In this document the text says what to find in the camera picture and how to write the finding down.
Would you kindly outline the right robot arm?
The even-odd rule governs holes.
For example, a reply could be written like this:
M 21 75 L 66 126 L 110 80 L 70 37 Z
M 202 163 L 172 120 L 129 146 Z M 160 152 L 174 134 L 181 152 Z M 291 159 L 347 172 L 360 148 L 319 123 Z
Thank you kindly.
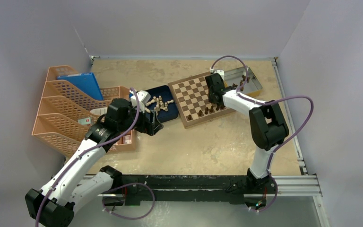
M 210 103 L 227 107 L 248 116 L 251 136 L 256 145 L 253 163 L 248 169 L 246 185 L 251 192 L 259 192 L 270 178 L 274 152 L 289 135 L 289 128 L 279 103 L 270 105 L 226 87 L 219 73 L 205 77 Z

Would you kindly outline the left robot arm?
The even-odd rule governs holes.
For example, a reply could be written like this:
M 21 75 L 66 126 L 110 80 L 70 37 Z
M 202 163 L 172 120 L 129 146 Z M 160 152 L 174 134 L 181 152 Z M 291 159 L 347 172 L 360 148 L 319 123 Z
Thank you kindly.
M 67 227 L 76 212 L 102 192 L 117 193 L 135 183 L 123 183 L 122 173 L 105 166 L 84 184 L 84 175 L 109 149 L 130 130 L 149 136 L 163 128 L 156 113 L 145 113 L 145 104 L 116 98 L 93 124 L 85 139 L 67 164 L 41 189 L 30 189 L 25 196 L 30 217 L 35 226 Z

